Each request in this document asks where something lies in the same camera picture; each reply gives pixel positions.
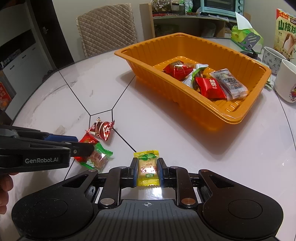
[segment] human hand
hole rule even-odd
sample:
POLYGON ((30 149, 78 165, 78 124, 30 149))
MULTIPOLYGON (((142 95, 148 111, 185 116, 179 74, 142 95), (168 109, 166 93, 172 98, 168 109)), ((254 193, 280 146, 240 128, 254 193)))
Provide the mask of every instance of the human hand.
POLYGON ((10 173, 0 178, 0 214, 5 214, 8 203, 8 191, 13 188, 13 181, 10 175, 16 175, 17 173, 10 173))

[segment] yellow candy wrapper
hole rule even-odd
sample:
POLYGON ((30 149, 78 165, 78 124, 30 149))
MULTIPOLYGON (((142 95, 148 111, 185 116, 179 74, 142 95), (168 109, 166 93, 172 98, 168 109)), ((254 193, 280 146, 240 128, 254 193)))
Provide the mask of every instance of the yellow candy wrapper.
POLYGON ((159 186, 156 162, 159 157, 157 150, 136 152, 134 157, 139 159, 139 174, 137 186, 159 186))

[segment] cup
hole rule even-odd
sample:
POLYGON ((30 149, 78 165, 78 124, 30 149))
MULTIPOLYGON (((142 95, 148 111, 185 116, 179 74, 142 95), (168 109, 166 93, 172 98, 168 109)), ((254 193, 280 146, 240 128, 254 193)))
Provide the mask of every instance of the cup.
POLYGON ((296 66, 283 59, 274 82, 274 88, 285 101, 296 101, 296 66))
POLYGON ((286 57, 280 54, 278 51, 270 47, 264 47, 262 62, 270 67, 271 72, 274 75, 278 74, 279 67, 281 66, 283 59, 286 59, 286 57))

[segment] beige chair back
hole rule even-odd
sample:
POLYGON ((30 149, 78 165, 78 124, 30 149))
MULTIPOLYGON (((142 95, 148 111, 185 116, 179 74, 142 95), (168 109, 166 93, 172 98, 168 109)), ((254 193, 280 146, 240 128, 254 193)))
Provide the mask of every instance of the beige chair back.
POLYGON ((85 56, 119 49, 137 42, 130 3, 91 10, 76 19, 85 56))

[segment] oven glass door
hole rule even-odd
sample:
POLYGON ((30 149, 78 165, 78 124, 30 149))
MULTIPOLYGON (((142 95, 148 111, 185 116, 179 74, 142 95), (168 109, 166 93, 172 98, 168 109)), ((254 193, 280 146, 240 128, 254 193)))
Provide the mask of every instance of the oven glass door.
POLYGON ((214 7, 235 12, 235 0, 204 0, 205 7, 214 7))

